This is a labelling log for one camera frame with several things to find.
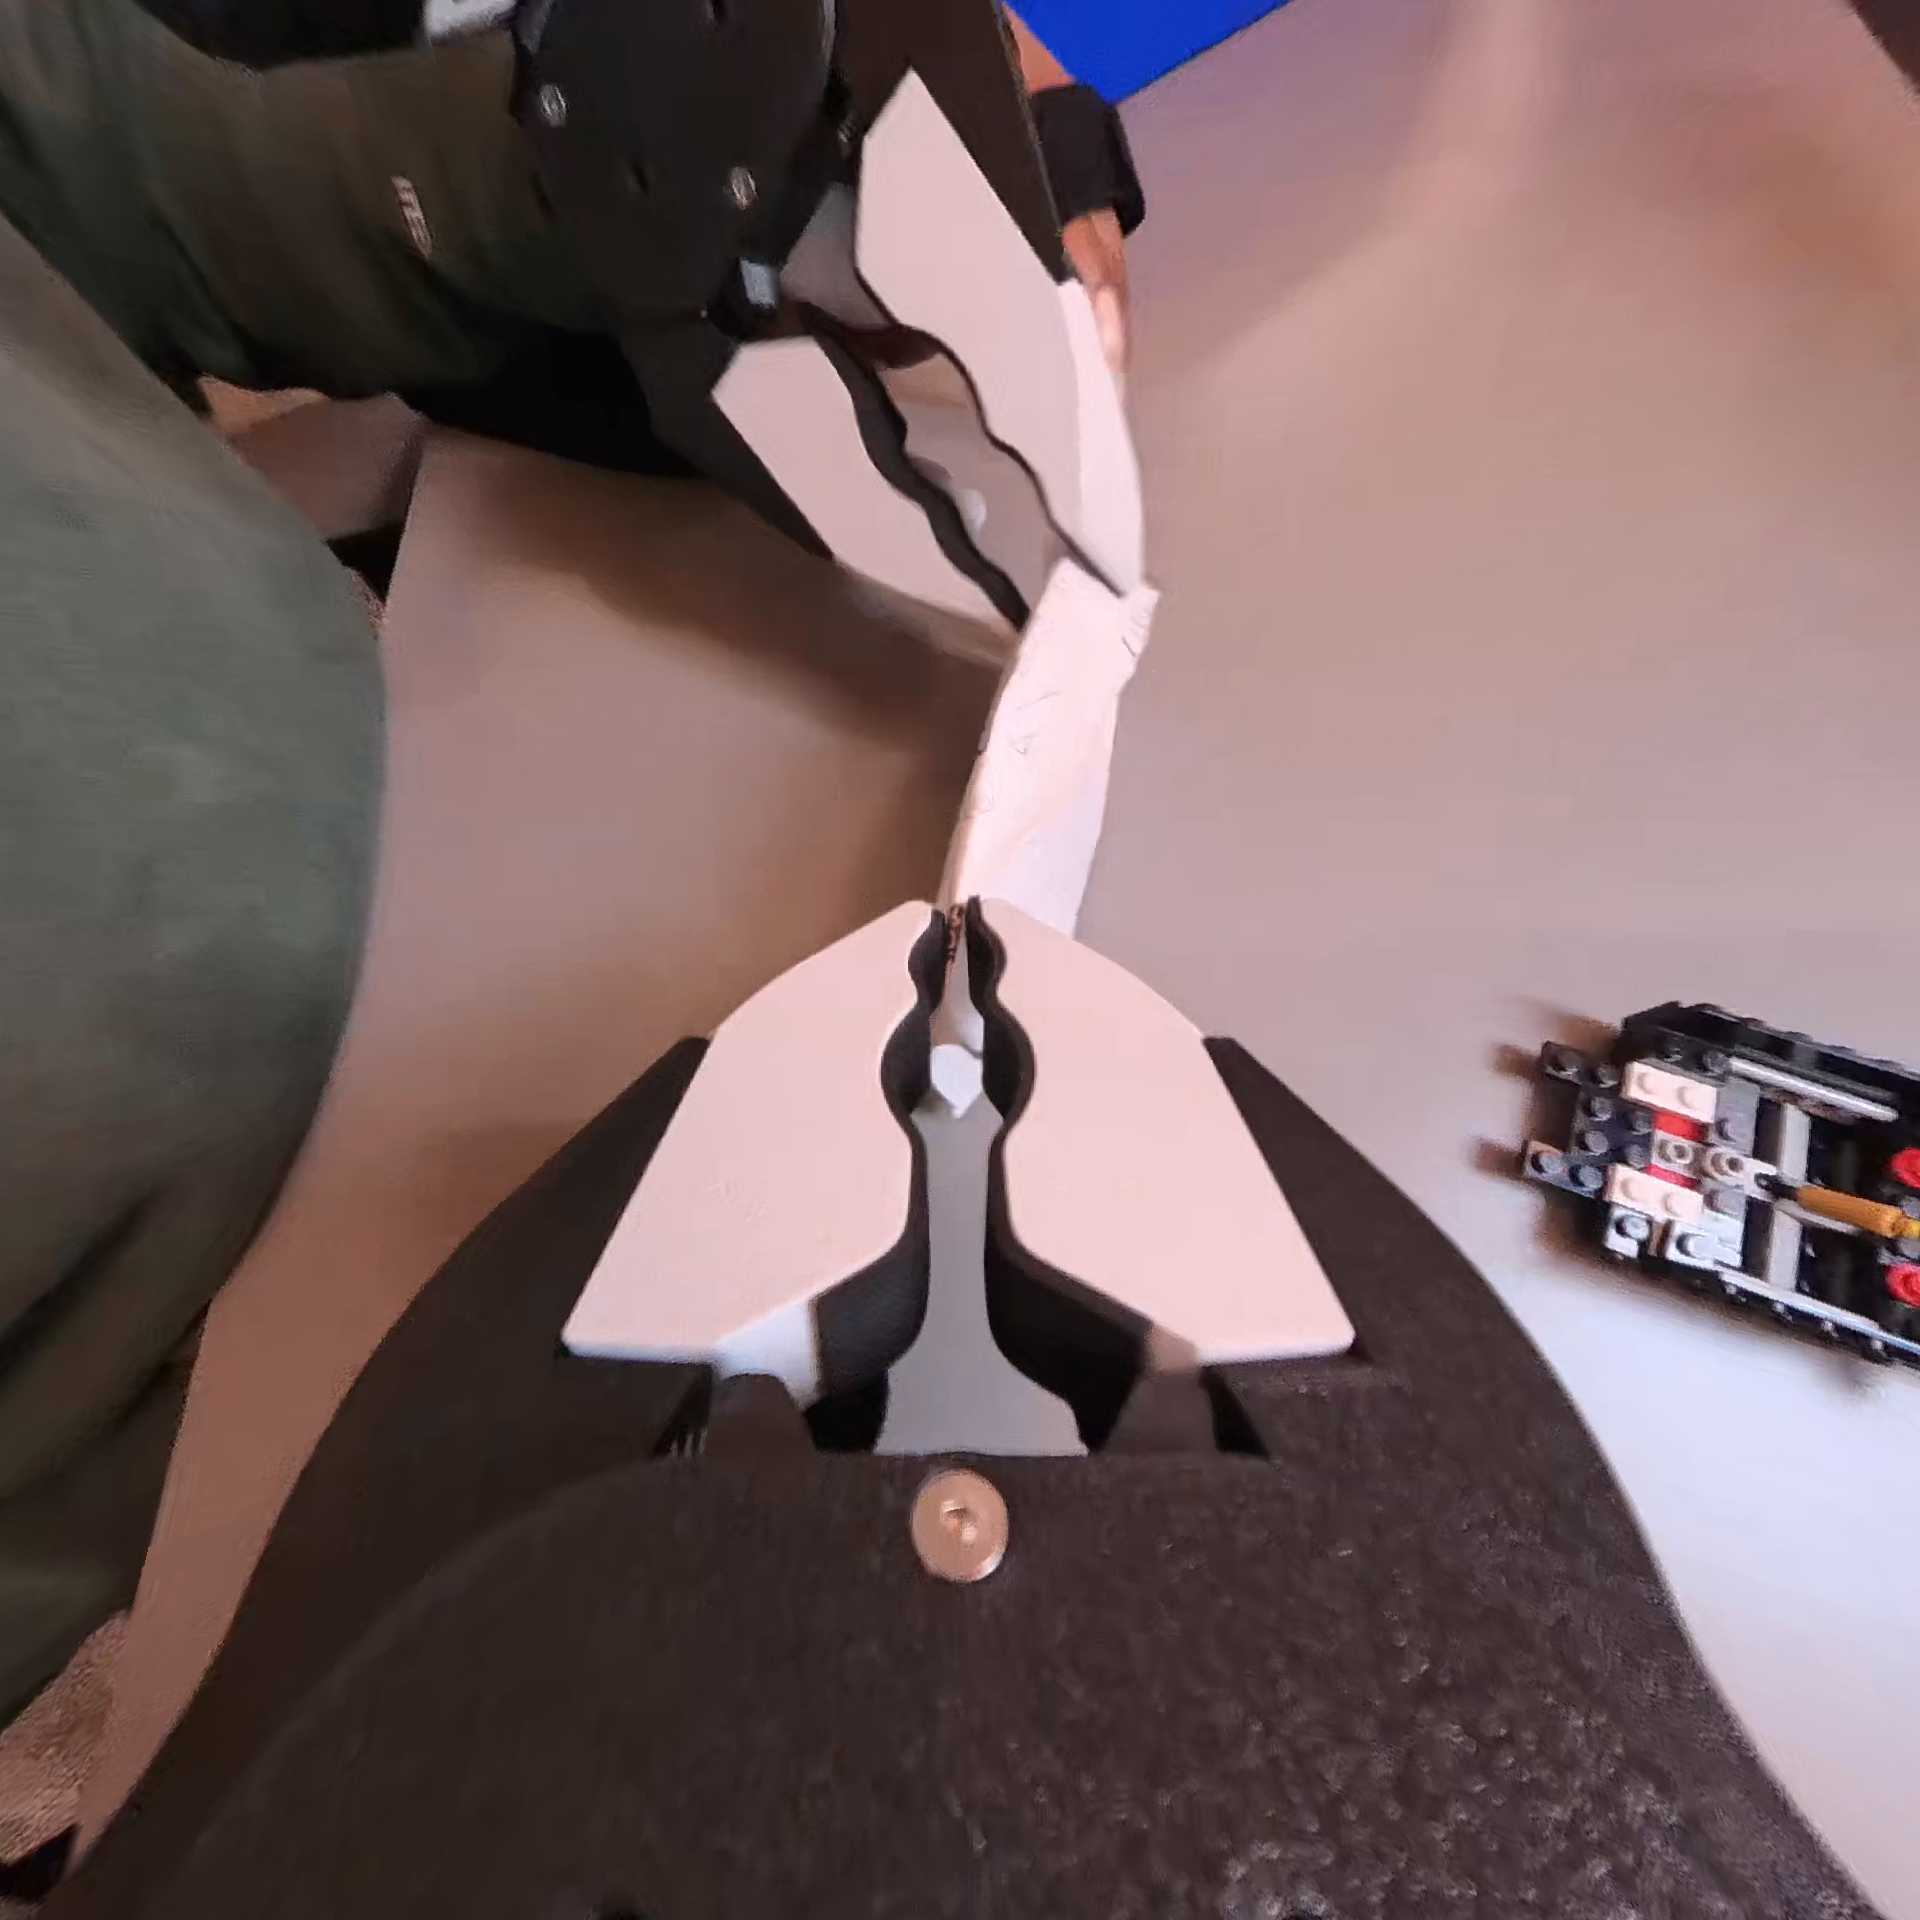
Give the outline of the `partly built lego car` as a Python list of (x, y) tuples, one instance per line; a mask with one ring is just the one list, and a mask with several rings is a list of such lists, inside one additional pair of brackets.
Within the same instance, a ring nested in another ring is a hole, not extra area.
[(1917, 1069), (1702, 1000), (1534, 1060), (1520, 1176), (1621, 1263), (1872, 1363), (1917, 1367)]

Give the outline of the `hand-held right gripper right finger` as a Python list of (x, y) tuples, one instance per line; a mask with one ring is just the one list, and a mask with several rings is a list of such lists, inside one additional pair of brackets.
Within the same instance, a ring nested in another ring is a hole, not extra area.
[(1148, 1375), (1350, 1356), (1199, 1027), (1006, 901), (972, 901), (964, 935), (998, 1118), (982, 1279), (1002, 1356), (1078, 1427), (1116, 1427)]

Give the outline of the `blue plastic bin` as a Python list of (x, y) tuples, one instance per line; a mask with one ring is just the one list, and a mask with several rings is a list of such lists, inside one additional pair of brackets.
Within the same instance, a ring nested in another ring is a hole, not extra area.
[(1110, 103), (1176, 71), (1282, 3), (1013, 3), (1069, 80)]

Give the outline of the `person's left hand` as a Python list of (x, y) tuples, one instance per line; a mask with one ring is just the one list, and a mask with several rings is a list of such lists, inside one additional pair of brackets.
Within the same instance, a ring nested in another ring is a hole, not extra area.
[(1118, 382), (1131, 350), (1127, 240), (1144, 216), (1131, 143), (1118, 107), (1078, 83), (1045, 40), (1002, 5), (1040, 134), (1046, 184), (1062, 223), (1062, 246), (1086, 285), (1094, 332)]

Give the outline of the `single printed paper bag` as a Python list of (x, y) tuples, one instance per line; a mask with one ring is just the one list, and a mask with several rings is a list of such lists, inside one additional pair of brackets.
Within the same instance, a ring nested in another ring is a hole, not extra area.
[(1116, 592), (1064, 559), (1018, 638), (944, 863), (948, 964), (930, 1027), (930, 1100), (947, 1116), (966, 1116), (982, 1083), (966, 908), (1002, 901), (1075, 935), (1106, 821), (1119, 699), (1159, 598), (1151, 583)]

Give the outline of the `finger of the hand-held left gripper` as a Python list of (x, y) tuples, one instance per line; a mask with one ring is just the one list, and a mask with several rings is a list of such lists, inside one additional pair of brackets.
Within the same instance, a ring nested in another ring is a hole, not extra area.
[(802, 333), (741, 344), (711, 395), (847, 576), (1020, 635), (1040, 594), (1040, 490), (948, 357), (879, 371), (845, 339)]
[(922, 71), (908, 66), (856, 152), (853, 267), (900, 332), (930, 344), (930, 394), (908, 403), (911, 478), (950, 519), (975, 579), (1023, 600), (1071, 563), (1149, 607), (1133, 430), (1093, 294), (1020, 226)]

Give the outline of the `person's left forearm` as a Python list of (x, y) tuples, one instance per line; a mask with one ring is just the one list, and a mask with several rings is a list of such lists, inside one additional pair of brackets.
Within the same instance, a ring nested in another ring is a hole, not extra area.
[(5, 219), (182, 398), (691, 476), (540, 184), (514, 12), (5, 3)]

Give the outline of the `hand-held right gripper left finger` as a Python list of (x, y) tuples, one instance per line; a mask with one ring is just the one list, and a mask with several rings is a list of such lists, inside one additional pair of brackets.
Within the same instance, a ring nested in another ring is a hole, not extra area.
[(947, 918), (903, 903), (714, 1028), (562, 1328), (591, 1359), (870, 1389), (927, 1306), (930, 1012)]

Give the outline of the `person's green sweatshirt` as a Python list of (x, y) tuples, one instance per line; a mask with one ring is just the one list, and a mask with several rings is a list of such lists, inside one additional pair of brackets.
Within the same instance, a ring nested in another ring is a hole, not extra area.
[(133, 1599), (200, 1319), (367, 931), (378, 632), (5, 229), (2, 1707)]

